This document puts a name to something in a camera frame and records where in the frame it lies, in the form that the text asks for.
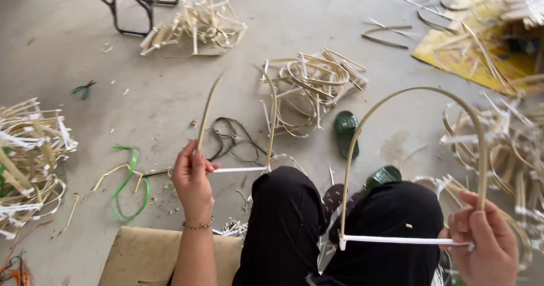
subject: green scissors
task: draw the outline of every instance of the green scissors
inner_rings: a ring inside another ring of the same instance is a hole
[[[89,83],[87,83],[87,85],[84,85],[84,86],[78,86],[76,88],[74,88],[72,90],[72,94],[75,94],[77,93],[78,91],[82,90],[82,89],[85,89],[85,91],[83,92],[83,96],[81,96],[81,100],[85,100],[87,99],[87,97],[89,96],[89,88],[93,85],[93,84],[96,84],[96,82],[94,81],[90,81]]]

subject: hand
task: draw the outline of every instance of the hand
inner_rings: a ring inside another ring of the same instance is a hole
[[[185,223],[190,227],[200,227],[212,219],[212,188],[206,172],[219,169],[219,164],[211,164],[202,151],[193,154],[196,140],[189,142],[177,156],[172,172],[172,183],[185,212]]]
[[[452,246],[450,254],[463,281],[469,286],[514,286],[518,268],[517,240],[500,214],[499,208],[486,201],[484,210],[476,210],[478,195],[461,192],[469,204],[449,217],[449,229],[439,238],[455,242],[474,240],[472,252],[466,246]]]

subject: person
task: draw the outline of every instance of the person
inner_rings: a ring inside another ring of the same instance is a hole
[[[185,212],[172,286],[217,285],[210,227],[214,200],[206,173],[220,166],[195,152],[195,144],[181,151],[172,174]],[[434,193],[410,182],[388,183],[366,196],[356,193],[347,203],[345,234],[474,240],[474,249],[348,241],[320,274],[317,242],[341,202],[342,187],[333,185],[322,200],[295,168],[283,166],[260,176],[252,187],[254,204],[232,285],[431,285],[439,249],[448,248],[467,285],[515,285],[517,241],[497,206],[486,201],[483,211],[475,210],[477,194],[462,192],[468,206],[450,215],[449,228],[444,228]],[[331,240],[337,238],[334,229]]]

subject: gray floor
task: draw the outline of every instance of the gray floor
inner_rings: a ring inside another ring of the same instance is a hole
[[[340,156],[332,129],[334,113],[349,109],[359,118],[378,100],[391,92],[413,86],[442,87],[469,103],[484,103],[474,83],[430,68],[412,57],[417,41],[390,36],[410,46],[398,50],[361,39],[370,16],[385,25],[410,24],[413,31],[426,33],[417,19],[415,8],[401,0],[230,0],[248,32],[241,43],[219,58],[166,59],[163,55],[188,54],[190,44],[156,51],[140,57],[140,37],[119,35],[112,26],[108,8],[99,0],[0,0],[0,105],[10,106],[38,97],[43,109],[63,104],[66,125],[73,129],[79,149],[58,169],[68,183],[68,193],[54,222],[31,234],[17,248],[25,251],[34,285],[60,285],[69,277],[72,285],[96,285],[108,251],[119,226],[110,212],[109,201],[122,182],[121,174],[107,178],[98,192],[90,189],[99,177],[129,159],[126,152],[114,152],[113,145],[138,147],[138,170],[172,165],[177,153],[197,130],[189,127],[199,120],[216,76],[224,68],[230,71],[215,94],[209,115],[238,119],[258,143],[266,147],[265,120],[259,102],[262,95],[256,82],[259,74],[251,63],[262,64],[266,58],[294,57],[298,52],[314,53],[323,46],[344,53],[368,68],[370,79],[363,92],[342,101],[322,122],[323,131],[312,132],[307,139],[289,136],[275,138],[274,150],[295,157],[320,191],[330,185],[329,166],[335,181],[343,181],[345,160]],[[171,21],[177,8],[157,8],[156,21]],[[120,25],[145,30],[146,18],[133,0],[121,0]],[[101,53],[105,43],[113,50]],[[90,97],[81,101],[71,90],[94,80]],[[394,99],[368,122],[359,139],[361,155],[354,162],[350,185],[361,187],[366,176],[423,144],[428,147],[408,160],[405,178],[414,175],[441,177],[451,173],[464,181],[465,172],[452,159],[438,138],[444,133],[441,112],[445,97],[412,92]],[[214,152],[217,144],[209,137],[203,147]],[[247,166],[232,157],[221,160],[224,167]],[[290,164],[284,161],[278,164]],[[250,183],[258,173],[248,173]],[[248,218],[241,208],[244,202],[235,192],[244,174],[211,175],[215,198],[215,228],[229,217]],[[177,198],[162,192],[169,183],[166,176],[151,179],[151,195],[160,206],[148,205],[129,226],[179,230],[183,211]],[[62,234],[73,200],[78,192],[79,205],[68,230]],[[141,204],[144,190],[136,195],[121,194],[124,212]],[[444,204],[445,213],[453,207]],[[12,241],[0,240],[1,257]],[[523,276],[537,284],[536,272],[542,255]]]

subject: green ribbon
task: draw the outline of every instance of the green ribbon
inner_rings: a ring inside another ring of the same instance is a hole
[[[8,155],[10,151],[11,149],[9,147],[4,148],[5,155]],[[5,180],[4,180],[4,177],[2,176],[2,174],[4,174],[4,170],[5,170],[5,166],[3,164],[0,165],[0,198],[4,198],[15,189],[13,186],[11,186],[7,191],[4,191]]]
[[[119,192],[121,192],[123,190],[123,188],[125,188],[125,186],[127,185],[128,181],[130,181],[130,179],[132,178],[132,175],[134,174],[134,169],[136,167],[136,163],[137,163],[137,151],[134,150],[133,148],[130,148],[130,147],[113,147],[113,149],[115,150],[131,150],[132,151],[132,159],[131,159],[131,163],[130,163],[130,167],[128,169],[128,177],[127,179],[125,180],[125,182],[119,186],[119,188],[116,190],[116,192],[113,194],[112,196],[112,200],[110,201],[109,205],[112,209],[112,213],[113,215],[115,216],[115,218],[119,221],[129,221],[129,220],[132,220],[134,219],[136,216],[138,216],[141,211],[144,210],[145,206],[147,205],[147,202],[149,201],[149,181],[147,179],[144,179],[145,181],[145,184],[147,186],[147,192],[146,192],[146,196],[145,196],[145,202],[144,204],[142,204],[142,206],[140,207],[140,209],[135,213],[133,214],[132,216],[129,216],[129,217],[122,217],[119,213],[117,213],[114,209],[114,205],[115,205],[115,202],[117,200],[117,196],[119,195]]]

